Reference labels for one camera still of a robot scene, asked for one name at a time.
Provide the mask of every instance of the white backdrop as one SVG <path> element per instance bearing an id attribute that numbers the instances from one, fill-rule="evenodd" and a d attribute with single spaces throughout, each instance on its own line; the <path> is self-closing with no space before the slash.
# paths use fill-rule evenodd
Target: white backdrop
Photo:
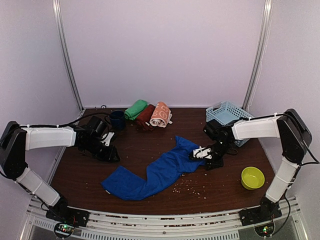
<path id="1" fill-rule="evenodd" d="M 61 0 L 85 107 L 242 105 L 264 0 Z"/>

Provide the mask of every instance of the rolled towel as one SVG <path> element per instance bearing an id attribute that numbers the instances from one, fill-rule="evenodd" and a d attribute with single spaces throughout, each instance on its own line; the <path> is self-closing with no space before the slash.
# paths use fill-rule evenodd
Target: rolled towel
<path id="1" fill-rule="evenodd" d="M 138 126 L 142 127 L 143 130 L 145 131 L 152 131 L 155 129 L 153 126 L 149 124 L 150 118 L 155 110 L 155 106 L 152 104 L 149 104 L 149 106 L 146 107 L 145 110 L 143 110 L 139 116 L 136 117 L 135 119 L 135 124 Z"/>
<path id="2" fill-rule="evenodd" d="M 160 101 L 156 104 L 150 119 L 150 124 L 154 127 L 165 128 L 167 124 L 172 124 L 172 121 L 170 121 L 171 117 L 172 114 L 169 107 L 163 101 Z"/>
<path id="3" fill-rule="evenodd" d="M 148 106 L 145 100 L 139 99 L 131 107 L 124 111 L 125 119 L 134 121 L 136 117 Z"/>

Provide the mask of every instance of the yellow bowl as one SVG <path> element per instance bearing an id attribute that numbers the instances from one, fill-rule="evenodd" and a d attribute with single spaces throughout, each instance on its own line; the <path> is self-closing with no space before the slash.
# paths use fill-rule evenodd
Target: yellow bowl
<path id="1" fill-rule="evenodd" d="M 258 168 L 248 166 L 241 173 L 241 183 L 248 190 L 259 189 L 265 184 L 265 176 Z"/>

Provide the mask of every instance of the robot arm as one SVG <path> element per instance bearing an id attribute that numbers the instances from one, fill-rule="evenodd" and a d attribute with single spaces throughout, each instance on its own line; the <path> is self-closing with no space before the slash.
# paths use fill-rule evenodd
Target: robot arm
<path id="1" fill-rule="evenodd" d="M 222 126 L 217 121 L 208 122 L 204 132 L 216 142 L 207 147 L 194 150 L 193 160 L 205 158 L 207 170 L 222 167 L 223 156 L 229 144 L 235 140 L 251 138 L 280 138 L 282 162 L 267 192 L 260 201 L 259 209 L 246 209 L 240 212 L 242 224 L 249 225 L 269 220 L 272 215 L 281 216 L 279 200 L 293 183 L 312 136 L 305 123 L 294 109 L 268 117 L 240 119 Z"/>
<path id="2" fill-rule="evenodd" d="M 67 127 L 32 127 L 21 126 L 11 121 L 6 126 L 0 141 L 0 165 L 7 178 L 19 183 L 26 191 L 39 198 L 49 209 L 47 217 L 72 223 L 76 219 L 78 226 L 85 226 L 86 211 L 68 207 L 68 201 L 49 184 L 31 170 L 25 161 L 25 151 L 47 147 L 78 147 L 87 150 L 94 158 L 105 162 L 120 160 L 117 149 L 110 145 L 110 136 L 114 133 L 102 134 L 107 124 L 93 116 L 88 124 Z"/>

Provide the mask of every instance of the blue cloth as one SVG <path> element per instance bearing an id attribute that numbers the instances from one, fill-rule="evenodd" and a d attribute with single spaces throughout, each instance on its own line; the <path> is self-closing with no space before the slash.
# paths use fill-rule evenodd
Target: blue cloth
<path id="1" fill-rule="evenodd" d="M 199 146 L 183 137 L 175 137 L 176 146 L 163 153 L 146 168 L 147 180 L 119 166 L 101 185 L 123 200 L 142 200 L 166 189 L 183 173 L 193 173 L 205 161 L 189 160 L 189 153 Z"/>

